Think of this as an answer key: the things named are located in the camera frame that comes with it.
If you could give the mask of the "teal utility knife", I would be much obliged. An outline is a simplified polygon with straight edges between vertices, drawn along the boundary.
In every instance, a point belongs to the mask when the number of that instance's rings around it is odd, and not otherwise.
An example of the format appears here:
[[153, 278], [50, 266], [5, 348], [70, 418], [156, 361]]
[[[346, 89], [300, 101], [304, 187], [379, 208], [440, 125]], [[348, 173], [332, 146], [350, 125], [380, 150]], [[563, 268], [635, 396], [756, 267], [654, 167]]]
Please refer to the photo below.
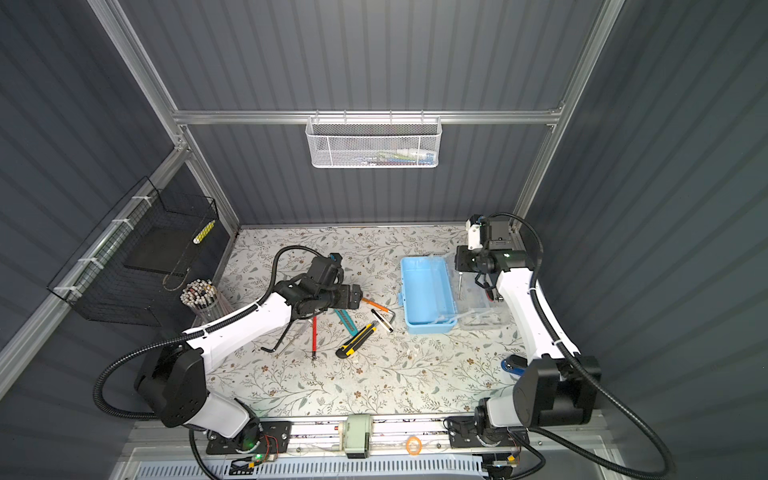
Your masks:
[[337, 309], [335, 313], [339, 317], [340, 322], [345, 327], [349, 335], [351, 337], [355, 337], [358, 334], [359, 330], [355, 325], [354, 321], [352, 320], [351, 316], [347, 313], [347, 311], [343, 309]]

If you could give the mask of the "yellow black utility knife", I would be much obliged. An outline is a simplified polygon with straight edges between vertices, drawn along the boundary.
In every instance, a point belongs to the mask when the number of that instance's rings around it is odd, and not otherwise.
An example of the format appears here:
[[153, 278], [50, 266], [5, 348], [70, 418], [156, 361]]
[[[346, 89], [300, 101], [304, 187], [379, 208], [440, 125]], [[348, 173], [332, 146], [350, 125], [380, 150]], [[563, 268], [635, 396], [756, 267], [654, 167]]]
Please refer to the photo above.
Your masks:
[[355, 336], [346, 343], [342, 344], [335, 352], [339, 359], [346, 359], [355, 354], [359, 348], [376, 332], [377, 323], [372, 322], [366, 325]]

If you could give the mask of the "blue plastic tool box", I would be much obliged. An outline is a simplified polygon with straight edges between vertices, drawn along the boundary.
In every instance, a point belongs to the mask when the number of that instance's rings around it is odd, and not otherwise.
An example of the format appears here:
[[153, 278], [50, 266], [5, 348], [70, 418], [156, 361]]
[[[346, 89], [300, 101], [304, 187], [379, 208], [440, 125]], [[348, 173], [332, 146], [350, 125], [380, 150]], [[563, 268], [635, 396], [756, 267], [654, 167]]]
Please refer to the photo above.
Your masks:
[[457, 324], [446, 261], [440, 256], [405, 257], [400, 261], [406, 330], [411, 335], [445, 334]]

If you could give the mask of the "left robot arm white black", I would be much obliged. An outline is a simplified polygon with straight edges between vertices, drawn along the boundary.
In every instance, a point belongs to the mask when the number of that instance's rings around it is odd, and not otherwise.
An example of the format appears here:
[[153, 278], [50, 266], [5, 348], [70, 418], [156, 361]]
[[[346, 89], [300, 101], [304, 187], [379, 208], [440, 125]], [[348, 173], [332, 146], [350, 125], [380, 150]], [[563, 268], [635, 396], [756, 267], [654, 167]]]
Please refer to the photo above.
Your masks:
[[207, 375], [265, 334], [329, 309], [357, 309], [362, 300], [361, 287], [344, 282], [339, 253], [314, 257], [307, 272], [269, 290], [259, 302], [190, 329], [197, 338], [147, 354], [134, 388], [165, 426], [208, 430], [238, 442], [241, 451], [255, 449], [263, 437], [258, 416], [241, 401], [210, 391]]

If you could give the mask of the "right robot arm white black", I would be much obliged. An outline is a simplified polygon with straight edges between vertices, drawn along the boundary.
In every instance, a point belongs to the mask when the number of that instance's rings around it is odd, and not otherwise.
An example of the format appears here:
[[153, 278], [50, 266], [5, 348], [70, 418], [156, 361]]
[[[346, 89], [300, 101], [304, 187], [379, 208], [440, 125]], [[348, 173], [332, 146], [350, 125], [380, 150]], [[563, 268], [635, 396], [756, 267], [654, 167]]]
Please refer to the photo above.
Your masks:
[[475, 276], [488, 299], [500, 300], [512, 315], [524, 347], [512, 368], [512, 392], [482, 399], [474, 423], [480, 439], [495, 442], [508, 429], [583, 425], [591, 421], [597, 389], [573, 367], [573, 356], [590, 375], [601, 369], [583, 356], [554, 318], [538, 280], [543, 245], [521, 217], [475, 214], [466, 222], [467, 242], [456, 250], [455, 270]]

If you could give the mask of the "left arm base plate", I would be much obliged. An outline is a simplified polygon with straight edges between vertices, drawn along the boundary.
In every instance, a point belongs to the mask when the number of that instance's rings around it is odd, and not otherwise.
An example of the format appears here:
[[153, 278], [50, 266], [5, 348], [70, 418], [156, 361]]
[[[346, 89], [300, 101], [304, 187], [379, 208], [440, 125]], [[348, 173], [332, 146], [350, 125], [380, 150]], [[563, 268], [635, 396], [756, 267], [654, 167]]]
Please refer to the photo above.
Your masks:
[[289, 421], [250, 421], [233, 438], [216, 433], [207, 435], [208, 455], [279, 455], [287, 451], [293, 424]]

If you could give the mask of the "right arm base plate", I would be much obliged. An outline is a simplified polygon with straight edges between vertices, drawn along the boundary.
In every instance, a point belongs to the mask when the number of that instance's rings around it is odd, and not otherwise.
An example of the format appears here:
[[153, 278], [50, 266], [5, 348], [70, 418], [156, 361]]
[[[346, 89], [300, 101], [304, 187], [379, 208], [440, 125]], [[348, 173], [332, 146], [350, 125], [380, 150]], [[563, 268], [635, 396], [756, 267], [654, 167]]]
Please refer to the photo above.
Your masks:
[[510, 448], [519, 449], [529, 441], [528, 432], [518, 427], [478, 426], [473, 417], [448, 416], [442, 420], [449, 443], [455, 449]]

